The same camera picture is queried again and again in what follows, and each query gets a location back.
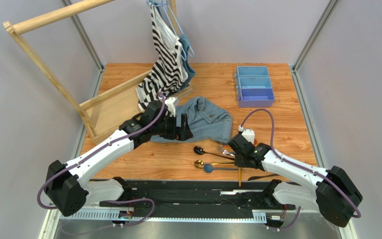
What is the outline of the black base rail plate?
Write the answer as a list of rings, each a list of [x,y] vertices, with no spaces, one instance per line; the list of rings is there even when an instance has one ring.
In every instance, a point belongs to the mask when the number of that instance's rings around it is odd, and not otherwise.
[[[282,214],[295,211],[284,206],[263,190],[267,181],[162,181],[128,180],[130,190],[119,201],[151,199],[155,210],[151,217],[196,219],[249,219],[253,210]]]

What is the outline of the teal hanging garment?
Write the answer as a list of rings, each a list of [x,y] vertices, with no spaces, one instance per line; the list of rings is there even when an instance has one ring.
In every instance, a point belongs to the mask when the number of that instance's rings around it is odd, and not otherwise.
[[[182,44],[184,50],[185,50],[185,60],[182,60],[183,67],[188,75],[187,79],[184,81],[184,83],[181,85],[181,87],[178,89],[178,91],[181,91],[185,89],[192,78],[195,76],[195,70],[190,66],[189,60],[188,60],[188,50],[190,50],[190,42],[188,40],[188,37],[185,34],[182,34],[179,38],[180,43]]]

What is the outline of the black metal spoon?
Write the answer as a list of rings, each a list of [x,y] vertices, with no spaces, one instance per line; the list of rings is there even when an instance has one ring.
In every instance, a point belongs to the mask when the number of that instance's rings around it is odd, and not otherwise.
[[[227,157],[227,156],[224,156],[224,155],[219,155],[219,154],[215,154],[215,153],[210,153],[210,152],[206,152],[204,151],[204,149],[200,146],[195,146],[193,148],[193,151],[198,154],[198,155],[203,155],[203,154],[210,154],[210,155],[214,155],[214,156],[218,156],[218,157],[222,157],[222,158],[226,158],[228,160],[232,160],[234,161],[235,159],[234,158],[231,158],[231,157]]]

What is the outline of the blue three-compartment organizer tray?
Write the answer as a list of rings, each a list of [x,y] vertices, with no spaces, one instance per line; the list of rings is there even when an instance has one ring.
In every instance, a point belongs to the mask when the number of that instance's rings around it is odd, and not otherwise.
[[[275,102],[267,66],[237,66],[234,77],[238,107],[268,108]]]

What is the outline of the black white striped top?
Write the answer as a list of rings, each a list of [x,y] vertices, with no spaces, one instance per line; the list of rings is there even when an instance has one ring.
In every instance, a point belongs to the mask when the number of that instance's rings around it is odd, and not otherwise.
[[[168,27],[156,5],[149,1],[147,5],[151,15],[152,39],[158,59],[150,73],[139,83],[135,91],[138,107],[145,110],[150,102],[159,99],[159,93],[166,98],[180,89],[188,78],[182,64],[180,38]]]

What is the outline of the gold metal spoon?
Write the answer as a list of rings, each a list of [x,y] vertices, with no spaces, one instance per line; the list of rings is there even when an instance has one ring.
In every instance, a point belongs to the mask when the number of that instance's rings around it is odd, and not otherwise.
[[[206,163],[202,160],[196,160],[194,162],[194,166],[197,168],[197,169],[203,169],[204,168],[204,165]],[[211,164],[211,165],[232,165],[234,164],[234,162],[223,162],[223,163],[207,163],[207,164]]]

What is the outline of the silver metal fork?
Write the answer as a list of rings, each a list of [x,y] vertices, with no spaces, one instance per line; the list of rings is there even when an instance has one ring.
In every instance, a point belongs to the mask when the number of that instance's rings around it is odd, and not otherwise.
[[[235,154],[234,154],[234,153],[229,152],[227,149],[225,149],[225,148],[223,148],[223,147],[218,146],[216,149],[217,149],[220,153],[222,153],[222,154],[224,154],[224,155],[231,156],[231,157],[235,157]]]

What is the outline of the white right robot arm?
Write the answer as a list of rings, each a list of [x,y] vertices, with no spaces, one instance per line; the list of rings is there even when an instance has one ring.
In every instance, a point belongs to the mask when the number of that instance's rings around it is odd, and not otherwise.
[[[276,151],[271,145],[254,145],[240,133],[227,144],[234,151],[237,167],[260,169],[291,180],[290,183],[277,180],[270,184],[267,192],[279,203],[317,211],[342,228],[350,219],[361,217],[358,206],[363,196],[344,169],[303,163]]]

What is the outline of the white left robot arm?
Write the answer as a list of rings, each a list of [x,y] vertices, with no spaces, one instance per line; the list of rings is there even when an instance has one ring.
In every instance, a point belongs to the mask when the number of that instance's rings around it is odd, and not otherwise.
[[[144,112],[126,120],[106,140],[83,155],[48,167],[46,182],[40,188],[53,206],[65,216],[71,216],[83,206],[120,199],[129,189],[121,177],[93,181],[93,177],[120,156],[132,152],[153,136],[186,141],[193,137],[187,113],[176,111],[176,98],[152,102]]]

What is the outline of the dark blue plastic spoon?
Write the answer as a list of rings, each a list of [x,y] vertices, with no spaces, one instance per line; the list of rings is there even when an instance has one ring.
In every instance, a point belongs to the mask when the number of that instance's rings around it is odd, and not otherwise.
[[[237,168],[214,167],[212,164],[205,164],[203,169],[206,173],[212,173],[214,170],[238,171]]]

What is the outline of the wooden clothes rack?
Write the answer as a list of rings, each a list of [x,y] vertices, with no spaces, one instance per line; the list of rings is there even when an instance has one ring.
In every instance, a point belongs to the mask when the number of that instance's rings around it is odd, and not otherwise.
[[[10,7],[3,26],[17,45],[15,51],[7,51],[15,56],[11,74],[19,76],[23,85],[35,84],[32,102],[38,105],[40,120],[73,113],[76,124],[83,124],[90,140],[98,144],[138,111],[128,103],[133,101],[132,88],[143,74],[96,95],[102,70],[70,20],[75,14],[106,5],[106,1],[69,6],[62,6],[59,0],[6,0],[3,4]]]

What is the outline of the black plastic knife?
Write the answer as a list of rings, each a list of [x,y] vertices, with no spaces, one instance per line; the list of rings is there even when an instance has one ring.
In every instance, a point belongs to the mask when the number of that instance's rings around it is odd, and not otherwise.
[[[252,176],[247,179],[247,181],[254,181],[258,179],[263,179],[263,178],[269,178],[269,177],[275,177],[277,174],[269,174],[269,175],[264,175],[264,176]]]

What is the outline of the light blue denim jacket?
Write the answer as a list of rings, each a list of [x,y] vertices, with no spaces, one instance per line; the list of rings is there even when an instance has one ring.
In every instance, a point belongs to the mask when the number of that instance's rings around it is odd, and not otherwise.
[[[193,137],[185,140],[197,142],[211,139],[227,143],[232,130],[232,116],[205,97],[194,97],[183,105],[176,105],[177,116],[187,114],[189,128]]]

